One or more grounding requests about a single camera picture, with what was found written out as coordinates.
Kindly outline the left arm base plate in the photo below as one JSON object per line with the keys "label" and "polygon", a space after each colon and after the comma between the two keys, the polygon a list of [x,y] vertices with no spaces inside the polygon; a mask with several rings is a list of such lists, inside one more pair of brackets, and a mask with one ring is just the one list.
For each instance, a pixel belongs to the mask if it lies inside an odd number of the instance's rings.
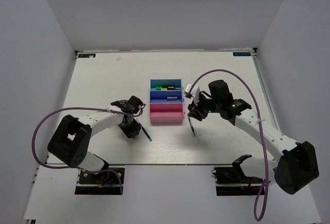
{"label": "left arm base plate", "polygon": [[110,167],[115,173],[107,171],[101,174],[78,174],[75,195],[122,195],[124,187],[125,167]]}

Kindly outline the yellow cap black highlighter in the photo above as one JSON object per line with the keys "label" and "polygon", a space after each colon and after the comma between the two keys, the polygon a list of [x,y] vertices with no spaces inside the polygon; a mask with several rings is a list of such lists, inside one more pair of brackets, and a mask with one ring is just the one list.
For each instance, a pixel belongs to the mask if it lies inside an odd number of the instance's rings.
{"label": "yellow cap black highlighter", "polygon": [[174,86],[162,86],[161,87],[162,91],[174,91],[176,88]]}

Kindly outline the blue ink pen refill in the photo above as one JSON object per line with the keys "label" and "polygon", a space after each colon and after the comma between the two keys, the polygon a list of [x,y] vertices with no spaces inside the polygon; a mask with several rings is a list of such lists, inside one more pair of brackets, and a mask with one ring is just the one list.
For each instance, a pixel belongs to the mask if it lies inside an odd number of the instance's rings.
{"label": "blue ink pen refill", "polygon": [[147,139],[152,142],[152,138],[150,137],[150,135],[148,134],[148,132],[146,131],[146,129],[144,128],[144,126],[140,123],[140,127],[141,130],[143,131],[143,133],[146,135]]}

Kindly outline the white eraser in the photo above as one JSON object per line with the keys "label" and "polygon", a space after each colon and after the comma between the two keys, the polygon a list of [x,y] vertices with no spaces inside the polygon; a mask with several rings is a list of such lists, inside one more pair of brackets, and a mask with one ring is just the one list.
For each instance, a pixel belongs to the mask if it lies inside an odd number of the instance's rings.
{"label": "white eraser", "polygon": [[178,100],[177,96],[167,96],[167,100]]}

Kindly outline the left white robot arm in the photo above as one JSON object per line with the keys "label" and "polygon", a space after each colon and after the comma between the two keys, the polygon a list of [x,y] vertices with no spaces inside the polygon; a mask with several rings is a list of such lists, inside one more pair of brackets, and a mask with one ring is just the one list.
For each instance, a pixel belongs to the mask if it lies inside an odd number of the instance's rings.
{"label": "left white robot arm", "polygon": [[136,96],[129,100],[117,100],[110,104],[119,111],[105,109],[83,117],[66,115],[62,118],[47,150],[70,168],[91,172],[97,182],[104,182],[109,176],[109,164],[88,151],[90,140],[96,134],[117,126],[128,139],[136,138],[141,125],[136,117],[143,112],[145,104]]}

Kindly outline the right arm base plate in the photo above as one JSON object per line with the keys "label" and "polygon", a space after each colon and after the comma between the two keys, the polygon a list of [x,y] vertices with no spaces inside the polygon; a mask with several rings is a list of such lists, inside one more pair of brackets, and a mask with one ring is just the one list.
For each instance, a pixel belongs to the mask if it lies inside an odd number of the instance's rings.
{"label": "right arm base plate", "polygon": [[257,177],[238,176],[232,167],[214,167],[211,173],[217,196],[256,196],[263,182]]}

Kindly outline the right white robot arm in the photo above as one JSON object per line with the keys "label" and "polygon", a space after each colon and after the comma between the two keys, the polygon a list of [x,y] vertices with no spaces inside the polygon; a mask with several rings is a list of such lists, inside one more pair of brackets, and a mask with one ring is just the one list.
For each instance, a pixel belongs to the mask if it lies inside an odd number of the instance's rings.
{"label": "right white robot arm", "polygon": [[277,183],[284,192],[293,195],[319,176],[316,151],[310,142],[299,143],[262,121],[250,104],[233,98],[225,81],[213,81],[208,87],[210,94],[204,94],[198,86],[186,86],[185,96],[192,99],[188,105],[188,116],[202,121],[208,114],[218,113],[259,144],[265,145],[273,157],[272,161],[268,161],[270,182]]}

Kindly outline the green ink pen refill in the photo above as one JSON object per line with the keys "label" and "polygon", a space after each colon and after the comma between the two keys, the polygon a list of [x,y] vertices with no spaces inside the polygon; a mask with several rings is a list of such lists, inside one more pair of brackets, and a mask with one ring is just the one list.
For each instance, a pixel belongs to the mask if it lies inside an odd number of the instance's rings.
{"label": "green ink pen refill", "polygon": [[194,140],[197,142],[198,140],[197,140],[197,137],[196,137],[195,129],[194,129],[193,123],[191,121],[191,118],[189,116],[188,116],[188,122],[189,122],[189,125],[190,125],[190,128],[191,128]]}

